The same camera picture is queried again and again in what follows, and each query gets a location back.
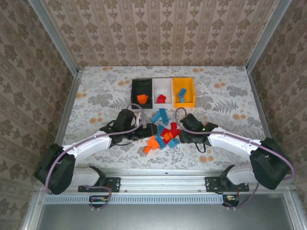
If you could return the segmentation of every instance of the blue block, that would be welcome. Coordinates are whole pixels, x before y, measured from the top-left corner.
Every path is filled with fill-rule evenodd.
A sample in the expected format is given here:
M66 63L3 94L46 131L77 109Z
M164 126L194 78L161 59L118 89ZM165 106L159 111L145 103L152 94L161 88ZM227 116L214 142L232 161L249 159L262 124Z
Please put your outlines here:
M157 120L161 117L160 112L158 111L153 117L152 117L152 122L156 123Z
M173 147L175 147L178 144L180 144L180 141L178 139L174 138L174 139L170 140L170 142L168 143L168 146L170 148L173 148Z
M162 133L163 129L164 129L164 126L162 126L162 125L159 125L159 126L158 126L158 133L157 133L157 136L158 136L158 137L159 137L160 134Z
M160 149L164 149L166 147L166 144L164 143L164 141L161 139L161 137L157 137L155 138L155 140L158 142L158 144L160 145Z
M168 120L168 118L167 118L165 109L159 109L159 112L160 112L160 115L161 115L161 117L162 117L163 124L164 124L165 126L167 126L169 120Z
M180 90L179 94L178 94L178 97L180 97L180 98L184 97L184 95L186 94L186 92L187 92L187 89L182 88L182 89Z

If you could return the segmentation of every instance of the plastic building block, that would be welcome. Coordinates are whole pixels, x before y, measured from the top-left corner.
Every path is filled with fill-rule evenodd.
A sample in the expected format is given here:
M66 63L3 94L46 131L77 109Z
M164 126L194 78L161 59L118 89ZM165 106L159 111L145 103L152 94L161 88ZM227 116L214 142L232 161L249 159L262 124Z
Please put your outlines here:
M183 98L186 92L187 92L187 89L182 88L178 94L178 97Z
M173 138L173 135L171 133L165 133L164 138L165 140L171 140Z
M171 139L170 140L165 140L165 139L163 139L163 142L166 144L166 145L168 145L168 143L171 141Z
M162 99L164 101L166 100L166 97L163 94L160 94L160 96L158 98L160 98L160 99Z
M177 123L176 122L171 123L171 130L172 129L177 129Z
M169 120L168 120L168 118L167 118L165 109L159 109L159 111L160 111L160 115L161 115L161 117L162 117L163 124L164 124L165 126L167 126Z
M166 147L166 144L164 141L162 141L161 137L157 137L155 140L159 143L160 149L164 149Z
M175 138L179 135L180 131L180 129L172 129L170 133L173 135L173 138Z
M147 141L147 146L150 147L150 148L153 147L153 146L152 146L152 140Z
M160 147L159 143L155 140L154 136L151 137L150 141L151 141L152 149L155 150Z
M169 133L169 130L167 128L164 128L162 132L160 133L160 136L164 137L165 133Z
M142 94L142 95L137 95L138 101L144 100L146 99L146 95Z
M157 136L159 136L159 135L162 133L163 129L164 129L164 126L162 126L162 125L159 125L159 126L158 126L158 133L157 133Z
M148 96L145 94L137 95L137 99L140 104L146 104Z
M146 146L143 150L143 153L145 153L146 155L149 153L150 151L150 147L149 146Z
M161 103L165 103L166 97L162 94L160 94L160 96L158 96L157 98L157 104L161 104Z
M156 123L159 118L161 117L160 112L158 111L153 117L152 117L152 122Z
M173 147L175 147L176 145L178 145L179 143L180 143L180 141L179 141L178 139L174 138L174 139L171 139L171 140L169 141L168 146L169 146L170 148L173 148Z

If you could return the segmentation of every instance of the cable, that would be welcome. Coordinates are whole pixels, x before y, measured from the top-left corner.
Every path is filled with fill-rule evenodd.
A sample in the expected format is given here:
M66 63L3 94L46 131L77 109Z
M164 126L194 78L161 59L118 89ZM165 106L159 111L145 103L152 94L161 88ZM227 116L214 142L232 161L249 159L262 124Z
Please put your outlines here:
M54 168L56 167L57 163L59 162L59 160L69 151L73 150L74 148L77 148L85 143L87 143L88 141L91 141L95 138L102 138L102 137L105 137L105 136L111 136L111 135L119 135L119 134L126 134L126 133L130 133L130 132L133 132L135 130L137 130L139 127L141 127L143 125L143 122L145 121L145 114L144 114L144 111L143 109L138 105L138 104L134 104L134 103L131 103L128 105L127 108L129 108L129 106L131 105L134 105L136 107L138 107L140 110L141 110L141 122L139 123L139 125L133 129L130 129L130 130L127 130L127 131L122 131L122 132L115 132L115 133L103 133L103 134L100 134L100 135L97 135L96 137L89 137L77 144L75 144L74 146L64 150L56 159L55 161L53 162L53 164L51 165L50 167L50 170L48 172L48 175L46 177L46 182L45 182L45 189L46 189L46 193L49 194L49 195L52 195L52 193L49 191L48 189L48 186L49 186L49 181L50 181L50 178L51 178L51 174L54 170Z
M111 191L110 188L104 187L104 186L88 186L88 185L82 185L82 186L85 187L85 188L93 188L93 189L99 189L99 188L100 188L100 189L106 189L106 190L108 191L108 193L109 193L108 198L107 198L106 202L105 202L101 207L99 207L99 209L104 208L104 207L110 202L111 197L112 197L112 191ZM92 210L94 209L94 207L93 207L93 201L96 200L96 199L98 199L98 198L99 198L99 197L93 197L93 198L92 198L91 203L90 203L90 206L91 206Z
M225 202L225 201L224 201L224 203L227 204L229 207L232 207L233 210L234 210L234 209L237 209L237 208L240 208L240 207L243 207L244 205L246 205L246 204L251 200L251 198L252 198L252 197L254 196L254 194L256 193L258 187L259 187L259 183L257 183L255 190L254 190L253 193L249 196L249 198L248 198L243 204L238 205L237 207L233 207L231 204L229 204L228 202Z
M200 148L198 148L197 143L195 143L195 146L196 146L196 148L197 148L198 152L201 152L201 153L205 153L205 152L206 152L206 147L205 147L205 144L203 144L203 152L200 150Z
M132 143L132 141L130 141L129 143L126 143L126 144L115 144L115 145L117 145L117 146L126 146L126 145L129 145L131 143Z
M274 156L278 157L279 159L281 159L282 161L284 161L284 162L289 166L289 168L290 168L290 170L291 170L291 175L288 176L288 177L283 178L283 180L290 180L290 179L293 179L293 178L294 178L294 176L295 176L295 170L294 170L292 164L291 164L285 157L281 156L281 155L278 154L277 152L274 152L274 151L272 151L271 149L268 149L268 148L266 148L266 147L264 147L264 146L262 146L262 145L260 145L260 144L258 144L258 143L255 143L255 142L252 142L252 141L250 142L249 140L246 140L246 139L244 139L244 138L241 138L241 137L232 135L232 134L227 133L227 132L219 132L219 131L212 131L212 132L194 132L194 131L187 130L186 128L184 128L184 127L181 125L181 123L180 123L180 122L178 121L178 119L177 119L177 112L178 112L180 109L184 110L185 116L187 115L187 111L186 111L186 109L183 108L183 107L179 107L179 108L176 109L176 111L175 111L175 121L176 121L177 125L178 125L182 130L184 130L184 131L186 131L186 132L188 132L188 133L192 133L192 134L206 134L206 135L208 135L208 134L223 134L223 135L225 135L225 136L229 136L229 137L231 137L231 138L234 138L234 139L243 141L243 142L245 142L245 143L248 143L248 144L250 144L250 145L256 146L256 147L258 147L258 148L261 148L261 149L263 149L263 150L269 152L270 154L273 154Z

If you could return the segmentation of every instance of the patterned wallpaper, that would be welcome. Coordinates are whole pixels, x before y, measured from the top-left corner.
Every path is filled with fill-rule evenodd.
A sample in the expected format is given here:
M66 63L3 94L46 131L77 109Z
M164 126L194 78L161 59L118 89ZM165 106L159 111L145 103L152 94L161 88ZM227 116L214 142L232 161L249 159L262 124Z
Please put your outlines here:
M273 137L296 168L307 213L307 0L293 0L252 71Z
M43 0L79 68L244 66L277 0Z
M18 229L71 74L26 1L0 0L0 229Z

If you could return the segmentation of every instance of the floral tabletop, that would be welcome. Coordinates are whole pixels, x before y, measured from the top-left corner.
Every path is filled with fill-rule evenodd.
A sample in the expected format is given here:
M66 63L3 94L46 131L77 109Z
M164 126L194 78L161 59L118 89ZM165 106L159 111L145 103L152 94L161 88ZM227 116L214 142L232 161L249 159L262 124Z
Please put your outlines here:
M248 138L264 138L245 67L86 67L63 144L84 139L116 119L120 110L130 103L132 79L159 77L194 79L196 104L187 111L204 124L212 122ZM157 109L144 111L146 123L149 123ZM171 122L174 122L174 112L175 109L167 109ZM79 166L222 170L244 161L220 148L207 147L205 153L200 153L194 144L151 150L146 155L143 149L148 139L99 151Z

